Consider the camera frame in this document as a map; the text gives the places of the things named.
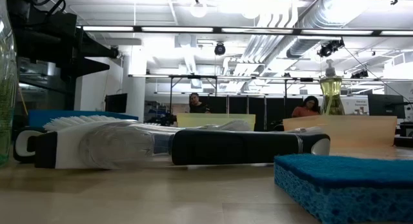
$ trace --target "blue sponge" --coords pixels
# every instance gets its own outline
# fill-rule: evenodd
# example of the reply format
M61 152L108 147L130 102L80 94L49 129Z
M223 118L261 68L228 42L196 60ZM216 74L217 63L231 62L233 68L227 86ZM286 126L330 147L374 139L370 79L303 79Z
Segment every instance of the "blue sponge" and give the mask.
M413 222L413 161L276 156L275 183L324 224Z

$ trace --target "woman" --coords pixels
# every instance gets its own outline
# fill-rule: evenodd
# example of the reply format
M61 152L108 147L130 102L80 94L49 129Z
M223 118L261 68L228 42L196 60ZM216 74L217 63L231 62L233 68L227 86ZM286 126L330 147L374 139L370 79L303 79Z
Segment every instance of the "woman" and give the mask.
M292 113L292 117L307 117L320 115L318 107L318 99L314 96L305 98L303 104L296 107Z
M198 93L191 93L189 96L190 113L208 114L210 113L208 105L199 101Z

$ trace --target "wooden table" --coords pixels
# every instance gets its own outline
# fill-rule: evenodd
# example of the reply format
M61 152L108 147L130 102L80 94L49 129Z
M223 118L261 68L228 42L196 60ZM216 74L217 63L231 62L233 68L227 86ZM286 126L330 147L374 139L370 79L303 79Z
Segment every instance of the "wooden table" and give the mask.
M413 151L399 149L404 158ZM272 165L141 170L0 168L5 224L319 223L274 184Z

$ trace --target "computer monitor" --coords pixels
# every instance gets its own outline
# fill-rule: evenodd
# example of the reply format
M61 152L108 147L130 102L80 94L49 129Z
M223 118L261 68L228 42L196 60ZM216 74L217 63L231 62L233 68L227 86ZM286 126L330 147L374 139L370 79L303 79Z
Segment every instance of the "computer monitor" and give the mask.
M368 95L368 111L371 116L397 116L405 119L403 96L397 95Z
M127 99L128 99L128 94L106 96L105 111L124 114L126 112Z

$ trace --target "ceiling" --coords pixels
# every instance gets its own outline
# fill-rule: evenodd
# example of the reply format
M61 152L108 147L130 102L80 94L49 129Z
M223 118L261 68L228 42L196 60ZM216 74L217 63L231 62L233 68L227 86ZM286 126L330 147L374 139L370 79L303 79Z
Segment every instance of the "ceiling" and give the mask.
M260 17L247 19L242 12L248 7L234 5L235 0L199 0L207 4L204 17L194 17L191 14L191 4L194 0L66 0L67 12L77 14L82 25L161 25L161 26L257 26ZM314 0L295 1L298 16L305 17L303 12ZM368 4L351 3L351 6L363 6L364 10L343 28L413 28L413 0L399 0L396 5L390 5L392 0L369 0ZM148 59L148 69L156 73L168 73L171 68L179 68L185 64L185 51L176 48L176 34L94 34L102 44L112 43L116 39L142 40ZM215 56L215 46L203 46L193 49L197 65L223 66L226 57L241 56L250 42L251 36L197 34L196 39L209 39L224 42L227 52L223 56ZM404 37L344 37L346 48L354 55L352 57L345 49L332 55L333 66L338 74L349 75L361 63L367 63L369 69L380 74L384 63L402 51L413 50L413 39ZM306 52L301 59L282 70L306 76L320 76L320 71L326 69L325 58L320 59L316 52L319 45ZM130 46L122 46L125 54Z

